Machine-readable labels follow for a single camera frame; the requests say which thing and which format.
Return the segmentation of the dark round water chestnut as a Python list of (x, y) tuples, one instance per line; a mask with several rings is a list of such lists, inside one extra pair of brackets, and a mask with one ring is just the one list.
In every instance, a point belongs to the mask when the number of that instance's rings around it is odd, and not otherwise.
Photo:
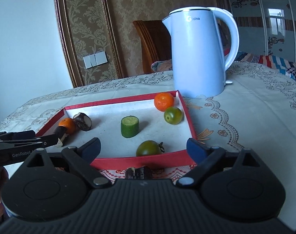
[(73, 116), (74, 123), (78, 126), (82, 131), (89, 131), (92, 128), (92, 120), (85, 113), (78, 113)]

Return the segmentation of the small orange tangerine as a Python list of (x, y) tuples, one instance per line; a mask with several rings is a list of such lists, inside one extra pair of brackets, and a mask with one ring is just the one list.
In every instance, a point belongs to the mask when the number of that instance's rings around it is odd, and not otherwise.
[(71, 135), (76, 132), (76, 124), (72, 118), (64, 118), (59, 122), (59, 126), (66, 128), (66, 133)]

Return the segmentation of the green cucumber piece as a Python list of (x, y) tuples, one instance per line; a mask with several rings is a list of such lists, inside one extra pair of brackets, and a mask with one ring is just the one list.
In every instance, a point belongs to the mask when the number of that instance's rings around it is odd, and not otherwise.
[(126, 116), (121, 119), (121, 135), (125, 138), (136, 136), (140, 132), (140, 120), (136, 116)]

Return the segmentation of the large orange tangerine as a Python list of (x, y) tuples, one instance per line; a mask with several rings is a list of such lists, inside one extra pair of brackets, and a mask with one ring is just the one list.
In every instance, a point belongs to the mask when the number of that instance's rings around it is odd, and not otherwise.
[(164, 112), (167, 108), (174, 106), (174, 97), (169, 92), (160, 92), (154, 97), (154, 106), (157, 110)]

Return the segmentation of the red shallow cardboard box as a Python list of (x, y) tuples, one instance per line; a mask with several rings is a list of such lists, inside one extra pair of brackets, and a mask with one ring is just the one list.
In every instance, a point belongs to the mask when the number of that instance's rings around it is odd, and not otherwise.
[(89, 130), (77, 129), (63, 147), (80, 147), (94, 137), (101, 149), (83, 153), (91, 155), (97, 169), (122, 170), (129, 167), (173, 168), (192, 165), (187, 153), (187, 140), (196, 137), (188, 109), (179, 91), (172, 91), (174, 105), (182, 112), (176, 125), (169, 124), (164, 113), (154, 105), (155, 94), (137, 95), (66, 106), (37, 132), (52, 134), (67, 117), (81, 121)]

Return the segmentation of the white electric kettle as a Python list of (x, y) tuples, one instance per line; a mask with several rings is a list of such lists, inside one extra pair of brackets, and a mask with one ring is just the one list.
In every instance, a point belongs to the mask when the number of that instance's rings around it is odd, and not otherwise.
[[(229, 54), (224, 54), (218, 20), (230, 32)], [(173, 10), (163, 19), (171, 37), (174, 87), (184, 97), (209, 98), (221, 94), (226, 71), (239, 49), (233, 15), (217, 7), (191, 6)]]

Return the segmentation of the folded pillow on bed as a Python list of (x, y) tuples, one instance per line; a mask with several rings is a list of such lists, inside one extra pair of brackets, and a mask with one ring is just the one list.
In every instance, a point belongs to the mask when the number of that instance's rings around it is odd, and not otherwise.
[(151, 65), (151, 69), (154, 72), (164, 72), (164, 71), (172, 71), (172, 60), (165, 60), (165, 61), (155, 61)]

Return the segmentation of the colourful patterned bedding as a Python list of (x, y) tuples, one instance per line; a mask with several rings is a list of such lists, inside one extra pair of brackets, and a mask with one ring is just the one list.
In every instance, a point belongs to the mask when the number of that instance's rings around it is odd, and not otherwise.
[(296, 81), (296, 63), (281, 57), (239, 51), (233, 65), (226, 71), (226, 83), (232, 83), (237, 75), (267, 79), (284, 75)]

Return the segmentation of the glass sliding wardrobe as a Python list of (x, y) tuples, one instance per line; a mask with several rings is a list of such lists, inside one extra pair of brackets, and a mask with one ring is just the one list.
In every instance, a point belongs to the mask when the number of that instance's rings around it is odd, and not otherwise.
[(296, 0), (228, 0), (241, 51), (296, 63)]

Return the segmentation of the white wall switch panel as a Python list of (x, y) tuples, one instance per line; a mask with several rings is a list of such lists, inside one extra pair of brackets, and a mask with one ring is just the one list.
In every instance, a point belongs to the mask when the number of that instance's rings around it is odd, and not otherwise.
[(85, 68), (90, 69), (94, 66), (103, 65), (108, 62), (106, 53), (104, 51), (90, 54), (83, 58)]

